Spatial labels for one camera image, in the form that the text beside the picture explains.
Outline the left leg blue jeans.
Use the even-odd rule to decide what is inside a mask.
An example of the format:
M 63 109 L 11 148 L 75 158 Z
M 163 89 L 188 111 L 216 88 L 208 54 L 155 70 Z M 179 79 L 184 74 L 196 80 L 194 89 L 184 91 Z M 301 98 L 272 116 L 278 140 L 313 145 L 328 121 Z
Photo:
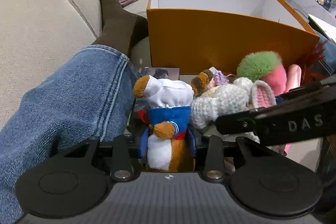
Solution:
M 29 90 L 1 129 L 1 223 L 23 214 L 15 182 L 27 169 L 89 137 L 111 141 L 125 131 L 139 79 L 130 55 L 148 35 L 147 20 L 118 0 L 100 5 L 100 37 Z

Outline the red green feather toy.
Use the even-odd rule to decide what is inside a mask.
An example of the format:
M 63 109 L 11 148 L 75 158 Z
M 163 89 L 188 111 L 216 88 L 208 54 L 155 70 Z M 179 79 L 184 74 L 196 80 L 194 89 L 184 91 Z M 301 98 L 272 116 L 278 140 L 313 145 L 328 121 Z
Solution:
M 301 84 L 306 85 L 314 81 L 323 80 L 326 77 L 319 72 L 312 71 L 310 68 L 322 61 L 325 57 L 324 46 L 327 40 L 318 43 L 315 48 L 310 52 L 302 55 L 298 60 L 298 66 L 301 68 Z

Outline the leg blue jeans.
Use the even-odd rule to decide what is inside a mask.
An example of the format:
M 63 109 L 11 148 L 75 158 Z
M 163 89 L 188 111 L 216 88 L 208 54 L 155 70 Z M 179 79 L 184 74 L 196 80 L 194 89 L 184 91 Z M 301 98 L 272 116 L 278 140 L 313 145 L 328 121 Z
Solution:
M 327 39 L 323 34 L 315 31 L 319 36 L 319 44 L 323 44 L 323 65 L 330 75 L 335 74 L 335 43 Z
M 23 214 L 15 182 L 27 169 L 89 137 L 111 141 L 125 131 L 139 79 L 130 55 L 148 35 L 147 20 L 118 0 L 100 5 L 100 37 L 29 90 L 1 129 L 1 223 Z

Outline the pink green fluffy ball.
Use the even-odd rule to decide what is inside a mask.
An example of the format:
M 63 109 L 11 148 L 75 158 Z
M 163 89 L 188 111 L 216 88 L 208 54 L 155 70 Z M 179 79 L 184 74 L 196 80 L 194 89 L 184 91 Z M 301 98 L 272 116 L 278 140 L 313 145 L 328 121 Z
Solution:
M 246 77 L 252 82 L 266 82 L 275 96 L 285 92 L 286 70 L 280 55 L 274 51 L 250 53 L 243 57 L 237 70 L 237 77 Z

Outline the illustrated card box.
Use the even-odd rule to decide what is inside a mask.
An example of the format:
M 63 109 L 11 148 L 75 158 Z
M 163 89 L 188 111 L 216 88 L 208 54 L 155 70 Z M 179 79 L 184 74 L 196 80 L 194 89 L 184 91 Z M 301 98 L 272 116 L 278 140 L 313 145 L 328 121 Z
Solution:
M 156 79 L 179 80 L 179 68 L 144 67 L 142 75 L 151 75 Z

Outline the orange cardboard box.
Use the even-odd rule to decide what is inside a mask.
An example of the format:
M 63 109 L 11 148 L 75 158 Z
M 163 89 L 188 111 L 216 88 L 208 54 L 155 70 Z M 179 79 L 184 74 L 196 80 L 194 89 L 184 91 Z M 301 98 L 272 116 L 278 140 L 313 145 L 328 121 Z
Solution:
M 149 0 L 151 64 L 196 75 L 235 73 L 247 54 L 275 51 L 285 67 L 309 56 L 319 36 L 284 0 Z

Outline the white crochet bunny plush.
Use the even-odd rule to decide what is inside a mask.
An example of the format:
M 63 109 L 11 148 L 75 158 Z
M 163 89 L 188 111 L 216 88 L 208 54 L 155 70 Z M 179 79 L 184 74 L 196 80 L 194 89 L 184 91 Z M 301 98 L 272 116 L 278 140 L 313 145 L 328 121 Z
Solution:
M 276 97 L 266 82 L 239 77 L 230 83 L 219 71 L 202 71 L 191 80 L 191 87 L 194 100 L 190 122 L 199 130 L 222 115 L 276 105 Z

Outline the bear plush chef sailor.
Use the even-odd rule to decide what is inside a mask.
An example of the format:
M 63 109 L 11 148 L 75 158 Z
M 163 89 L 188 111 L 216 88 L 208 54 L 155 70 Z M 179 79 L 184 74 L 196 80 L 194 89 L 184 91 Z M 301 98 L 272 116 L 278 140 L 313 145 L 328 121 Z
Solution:
M 147 75 L 134 85 L 135 98 L 149 105 L 147 167 L 158 172 L 191 172 L 194 158 L 186 141 L 194 91 L 191 85 Z

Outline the right leg blue jeans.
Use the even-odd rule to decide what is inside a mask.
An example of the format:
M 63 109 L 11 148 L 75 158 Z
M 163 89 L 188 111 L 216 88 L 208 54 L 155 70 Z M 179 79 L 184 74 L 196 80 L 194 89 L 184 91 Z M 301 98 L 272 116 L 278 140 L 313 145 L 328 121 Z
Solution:
M 319 44 L 323 44 L 323 65 L 330 75 L 335 74 L 335 43 L 327 39 L 323 34 L 315 31 L 319 36 Z

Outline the pink cylindrical bottle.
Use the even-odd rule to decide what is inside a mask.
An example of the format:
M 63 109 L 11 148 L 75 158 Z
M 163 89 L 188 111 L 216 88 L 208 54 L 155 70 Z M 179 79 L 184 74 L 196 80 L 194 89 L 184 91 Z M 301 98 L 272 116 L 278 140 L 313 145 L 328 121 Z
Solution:
M 287 73 L 285 92 L 288 92 L 291 89 L 295 89 L 300 86 L 301 73 L 302 73 L 302 70 L 298 65 L 293 64 L 289 67 L 288 73 Z

